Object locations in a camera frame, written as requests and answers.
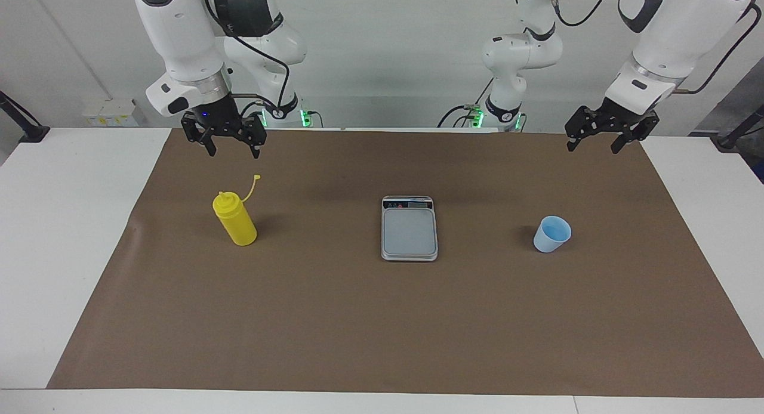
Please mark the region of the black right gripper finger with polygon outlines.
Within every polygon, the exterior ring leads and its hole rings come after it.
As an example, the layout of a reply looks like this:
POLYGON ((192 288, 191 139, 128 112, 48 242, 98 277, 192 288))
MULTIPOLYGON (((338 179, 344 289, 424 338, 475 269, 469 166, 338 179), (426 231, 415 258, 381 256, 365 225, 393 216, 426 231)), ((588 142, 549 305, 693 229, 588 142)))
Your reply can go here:
POLYGON ((260 157, 260 150, 267 140, 267 131, 259 115, 241 118, 241 126, 236 133, 236 139, 248 145, 254 159, 260 157))
POLYGON ((212 128, 203 128, 197 121, 196 115, 193 113, 185 113, 181 118, 181 126, 188 139, 188 142, 199 143, 208 153, 208 156, 214 157, 217 153, 217 147, 215 146, 212 135, 214 130, 212 128))

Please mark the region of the white wall power socket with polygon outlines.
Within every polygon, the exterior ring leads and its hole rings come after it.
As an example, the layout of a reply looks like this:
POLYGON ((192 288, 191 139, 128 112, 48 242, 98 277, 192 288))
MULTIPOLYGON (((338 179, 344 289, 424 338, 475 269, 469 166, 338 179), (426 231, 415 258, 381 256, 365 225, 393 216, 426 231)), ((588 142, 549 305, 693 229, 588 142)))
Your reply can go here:
POLYGON ((81 112, 89 126, 118 126, 118 128, 138 128, 141 126, 135 112, 133 100, 89 101, 81 112))

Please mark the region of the black clamp stand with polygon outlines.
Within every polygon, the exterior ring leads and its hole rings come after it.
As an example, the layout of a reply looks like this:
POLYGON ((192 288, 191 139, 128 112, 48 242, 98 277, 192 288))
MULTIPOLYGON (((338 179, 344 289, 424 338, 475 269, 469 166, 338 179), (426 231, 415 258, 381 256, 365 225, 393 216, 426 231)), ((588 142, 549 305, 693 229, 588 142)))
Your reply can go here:
POLYGON ((22 129, 23 135, 19 143, 40 143, 50 131, 49 126, 41 124, 35 116, 31 115, 31 112, 2 90, 0 90, 0 109, 22 129))
POLYGON ((711 142, 722 153, 731 153, 740 138, 759 133, 764 129, 764 104, 757 107, 756 110, 748 115, 745 120, 740 122, 728 133, 712 134, 711 142))

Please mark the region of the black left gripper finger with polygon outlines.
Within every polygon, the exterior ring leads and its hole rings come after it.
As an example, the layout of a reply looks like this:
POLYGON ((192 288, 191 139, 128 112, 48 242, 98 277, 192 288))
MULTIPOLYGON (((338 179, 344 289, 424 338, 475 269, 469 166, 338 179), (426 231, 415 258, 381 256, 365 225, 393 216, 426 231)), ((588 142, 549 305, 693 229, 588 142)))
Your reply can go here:
POLYGON ((600 134, 600 124, 604 120, 603 112, 589 107, 579 107, 565 124, 565 134, 568 137, 567 149, 573 152, 581 140, 600 134))
POLYGON ((624 126, 617 139, 611 144, 611 152, 617 154, 628 143, 647 139, 659 122, 660 118, 657 113, 649 113, 632 128, 624 126))

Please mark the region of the silver digital kitchen scale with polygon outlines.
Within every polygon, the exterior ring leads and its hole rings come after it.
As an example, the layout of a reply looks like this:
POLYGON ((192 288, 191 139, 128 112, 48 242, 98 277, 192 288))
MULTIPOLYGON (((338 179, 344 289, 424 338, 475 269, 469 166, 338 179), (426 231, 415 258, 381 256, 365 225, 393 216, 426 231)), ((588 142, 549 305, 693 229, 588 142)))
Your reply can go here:
POLYGON ((392 262, 432 262, 438 255, 438 229, 432 197, 382 197, 382 259, 392 262))

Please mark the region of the yellow squeeze bottle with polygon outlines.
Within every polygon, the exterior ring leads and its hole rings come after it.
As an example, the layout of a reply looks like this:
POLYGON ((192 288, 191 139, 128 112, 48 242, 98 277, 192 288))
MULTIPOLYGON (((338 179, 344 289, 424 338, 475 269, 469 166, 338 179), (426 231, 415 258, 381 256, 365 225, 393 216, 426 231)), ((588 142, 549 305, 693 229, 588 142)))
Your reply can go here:
POLYGON ((251 188, 245 197, 232 191, 220 191, 212 202, 212 208, 222 227, 237 246, 248 246, 257 239, 257 229, 245 203, 254 193, 260 174, 254 174, 251 188))

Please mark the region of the light blue plastic cup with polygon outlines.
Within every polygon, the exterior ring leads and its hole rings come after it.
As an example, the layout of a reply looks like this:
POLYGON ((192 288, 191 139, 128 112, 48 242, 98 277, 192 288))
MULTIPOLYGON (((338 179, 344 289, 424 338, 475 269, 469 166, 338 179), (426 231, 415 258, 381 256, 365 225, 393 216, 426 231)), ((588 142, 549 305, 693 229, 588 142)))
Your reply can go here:
POLYGON ((567 243, 571 235, 571 226, 564 218, 549 215, 540 221, 533 237, 533 246, 537 251, 548 254, 567 243))

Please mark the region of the brown paper table mat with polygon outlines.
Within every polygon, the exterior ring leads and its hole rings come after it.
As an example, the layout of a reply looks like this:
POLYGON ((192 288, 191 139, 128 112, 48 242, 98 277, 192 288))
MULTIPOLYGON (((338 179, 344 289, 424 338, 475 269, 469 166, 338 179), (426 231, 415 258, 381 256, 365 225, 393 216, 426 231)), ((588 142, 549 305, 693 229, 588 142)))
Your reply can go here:
POLYGON ((562 134, 175 129, 47 386, 764 397, 759 354, 641 145, 562 134), (235 245, 212 208, 245 197, 235 245), (380 256, 430 196, 438 258, 380 256), (549 215, 570 240, 533 246, 549 215))

